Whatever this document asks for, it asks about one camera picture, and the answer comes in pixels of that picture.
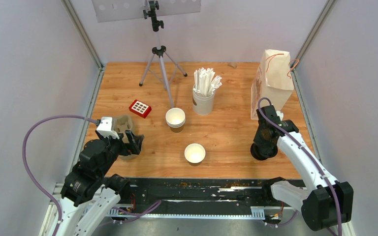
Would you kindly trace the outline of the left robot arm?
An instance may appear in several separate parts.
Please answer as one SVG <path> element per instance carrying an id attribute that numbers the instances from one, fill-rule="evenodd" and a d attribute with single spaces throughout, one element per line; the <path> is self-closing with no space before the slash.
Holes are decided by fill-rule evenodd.
<path id="1" fill-rule="evenodd" d="M 131 197 L 130 181 L 107 172 L 119 156 L 139 155 L 144 135 L 126 130 L 114 137 L 88 141 L 79 154 L 79 161 L 65 177 L 61 190 L 55 236 L 90 236 L 116 203 Z"/>

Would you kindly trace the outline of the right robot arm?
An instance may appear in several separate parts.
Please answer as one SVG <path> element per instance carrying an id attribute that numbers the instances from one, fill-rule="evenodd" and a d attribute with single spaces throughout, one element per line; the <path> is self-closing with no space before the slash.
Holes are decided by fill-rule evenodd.
<path id="1" fill-rule="evenodd" d="M 313 231 L 327 229 L 343 235 L 343 223 L 351 220 L 354 190 L 340 182 L 320 163 L 303 140 L 291 120 L 281 120 L 274 106 L 257 109 L 258 129 L 251 145 L 251 155 L 267 160 L 283 152 L 300 174 L 305 189 L 294 186 L 282 177 L 266 181 L 261 198 L 267 205 L 281 201 L 302 214 Z"/>

